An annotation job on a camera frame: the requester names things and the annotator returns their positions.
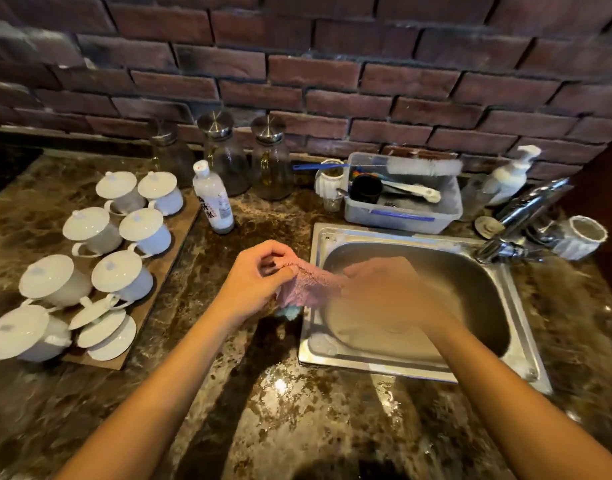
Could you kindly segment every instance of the person's left arm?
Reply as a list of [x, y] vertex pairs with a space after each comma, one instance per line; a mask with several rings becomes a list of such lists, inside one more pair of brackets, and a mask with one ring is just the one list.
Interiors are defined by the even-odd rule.
[[206, 313], [153, 374], [87, 439], [56, 480], [148, 479], [175, 437], [230, 332], [293, 278], [285, 267], [263, 278], [262, 260], [293, 251], [266, 241], [242, 251]]

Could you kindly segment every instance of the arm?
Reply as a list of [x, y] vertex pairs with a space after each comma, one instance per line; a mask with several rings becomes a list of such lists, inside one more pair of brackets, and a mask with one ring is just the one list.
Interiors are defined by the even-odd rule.
[[269, 255], [292, 250], [266, 241], [242, 251], [217, 298], [153, 374], [87, 439], [56, 480], [148, 479], [184, 420], [230, 332], [293, 278], [289, 268], [263, 278]]
[[471, 334], [406, 259], [373, 259], [345, 272], [356, 279], [344, 294], [377, 297], [362, 305], [385, 320], [406, 316], [425, 332], [518, 478], [612, 480], [612, 455]]

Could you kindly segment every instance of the white bottle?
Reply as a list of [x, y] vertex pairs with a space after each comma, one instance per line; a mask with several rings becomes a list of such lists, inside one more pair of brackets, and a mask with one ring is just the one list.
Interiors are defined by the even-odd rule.
[[518, 151], [523, 155], [516, 160], [512, 160], [503, 167], [497, 168], [491, 173], [496, 181], [499, 182], [499, 192], [493, 197], [488, 205], [497, 205], [510, 200], [526, 184], [526, 172], [533, 164], [542, 149], [534, 144], [518, 146]]
[[206, 160], [196, 162], [193, 170], [193, 187], [208, 222], [217, 234], [228, 234], [235, 227], [235, 222], [222, 179], [208, 168]]

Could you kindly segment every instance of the stainless steel sink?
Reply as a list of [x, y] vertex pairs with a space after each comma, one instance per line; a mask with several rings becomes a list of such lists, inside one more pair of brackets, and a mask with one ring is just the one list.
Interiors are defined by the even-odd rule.
[[[371, 257], [404, 256], [478, 339], [525, 378], [549, 394], [550, 381], [534, 343], [508, 266], [482, 265], [472, 256], [483, 241], [390, 233], [315, 224], [310, 262], [341, 273]], [[430, 341], [414, 328], [390, 330], [356, 320], [339, 304], [304, 313], [299, 359], [380, 374], [456, 382]]]

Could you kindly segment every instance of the wooden board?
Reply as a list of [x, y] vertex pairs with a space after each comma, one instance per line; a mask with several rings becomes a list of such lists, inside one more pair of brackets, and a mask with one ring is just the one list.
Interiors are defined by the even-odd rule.
[[[86, 353], [85, 349], [81, 349], [76, 346], [72, 346], [66, 350], [65, 354], [62, 355], [62, 360], [66, 362], [75, 362], [82, 363], [85, 365], [94, 365], [95, 367], [103, 367], [105, 369], [114, 369], [119, 371], [126, 361], [126, 357], [130, 353], [131, 349], [134, 347], [135, 343], [139, 340], [140, 330], [142, 329], [144, 323], [146, 322], [146, 318], [152, 309], [153, 303], [157, 299], [159, 294], [159, 290], [161, 289], [162, 284], [166, 281], [170, 270], [173, 268], [173, 265], [179, 255], [179, 250], [182, 247], [182, 244], [186, 240], [186, 236], [188, 236], [188, 232], [190, 231], [190, 227], [192, 227], [195, 219], [197, 218], [197, 213], [199, 212], [199, 199], [192, 191], [184, 191], [184, 206], [180, 212], [171, 217], [165, 217], [164, 222], [170, 233], [172, 234], [172, 243], [169, 249], [161, 255], [156, 257], [148, 258], [144, 260], [144, 265], [150, 271], [154, 278], [154, 286], [153, 289], [141, 300], [135, 302], [135, 304], [128, 306], [126, 308], [127, 313], [133, 317], [135, 320], [135, 324], [137, 325], [137, 335], [128, 350], [123, 354], [119, 355], [119, 357], [115, 357], [114, 359], [107, 360], [104, 362], [100, 362], [98, 360], [94, 360]], [[123, 243], [120, 249], [126, 249], [128, 246], [128, 242]], [[86, 259], [86, 258], [73, 258], [75, 261], [75, 266], [83, 272], [88, 272], [89, 274], [92, 272], [95, 265], [100, 261], [100, 258]], [[93, 288], [93, 293], [91, 293], [90, 298], [93, 301], [103, 298], [106, 293], [102, 293]], [[81, 310], [80, 306], [73, 306], [69, 309], [64, 310], [63, 314], [60, 316], [59, 313], [55, 313], [55, 317], [61, 318], [65, 322], [70, 323], [70, 320]], [[73, 334], [73, 343], [76, 343], [77, 339], [76, 330]]]

